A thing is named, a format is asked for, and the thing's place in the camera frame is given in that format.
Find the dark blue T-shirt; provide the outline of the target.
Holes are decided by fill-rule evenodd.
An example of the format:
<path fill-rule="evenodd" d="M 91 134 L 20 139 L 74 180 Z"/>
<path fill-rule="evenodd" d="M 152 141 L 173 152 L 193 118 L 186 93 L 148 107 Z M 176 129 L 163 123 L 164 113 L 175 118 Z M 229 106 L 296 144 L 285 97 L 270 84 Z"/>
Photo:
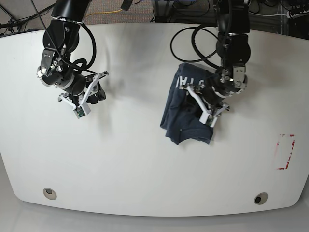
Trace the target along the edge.
<path fill-rule="evenodd" d="M 209 144 L 213 128 L 199 122 L 202 111 L 181 86 L 203 84 L 213 73 L 189 63 L 179 65 L 172 80 L 160 127 L 175 144 L 194 139 Z"/>

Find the red tape rectangle marking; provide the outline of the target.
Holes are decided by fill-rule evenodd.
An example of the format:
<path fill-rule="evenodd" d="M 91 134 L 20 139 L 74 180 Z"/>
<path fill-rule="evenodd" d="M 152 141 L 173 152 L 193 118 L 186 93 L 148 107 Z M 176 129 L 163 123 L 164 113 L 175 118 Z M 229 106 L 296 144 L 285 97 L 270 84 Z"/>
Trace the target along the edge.
<path fill-rule="evenodd" d="M 294 134 L 279 135 L 274 156 L 274 166 L 276 170 L 286 170 L 288 168 L 294 145 Z"/>

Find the black tripod stand legs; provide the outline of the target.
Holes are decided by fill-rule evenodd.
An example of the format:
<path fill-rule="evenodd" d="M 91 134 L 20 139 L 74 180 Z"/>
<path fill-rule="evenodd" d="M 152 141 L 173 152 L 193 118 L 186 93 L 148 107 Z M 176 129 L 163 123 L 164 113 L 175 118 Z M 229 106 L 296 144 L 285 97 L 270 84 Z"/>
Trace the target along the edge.
<path fill-rule="evenodd" d="M 38 29 L 26 30 L 28 22 L 39 18 L 37 14 L 17 19 L 2 4 L 0 5 L 0 9 L 10 18 L 7 23 L 0 24 L 0 29 L 4 30 L 0 33 L 1 38 L 26 32 L 38 31 Z"/>

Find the white power strip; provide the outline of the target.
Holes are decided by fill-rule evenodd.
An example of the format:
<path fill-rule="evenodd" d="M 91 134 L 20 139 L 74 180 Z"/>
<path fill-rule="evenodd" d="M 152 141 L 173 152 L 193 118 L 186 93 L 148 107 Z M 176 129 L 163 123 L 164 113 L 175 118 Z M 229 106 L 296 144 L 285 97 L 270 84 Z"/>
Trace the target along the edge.
<path fill-rule="evenodd" d="M 292 8 L 288 11 L 287 17 L 289 19 L 296 19 L 309 14 L 309 10 L 305 8 Z"/>

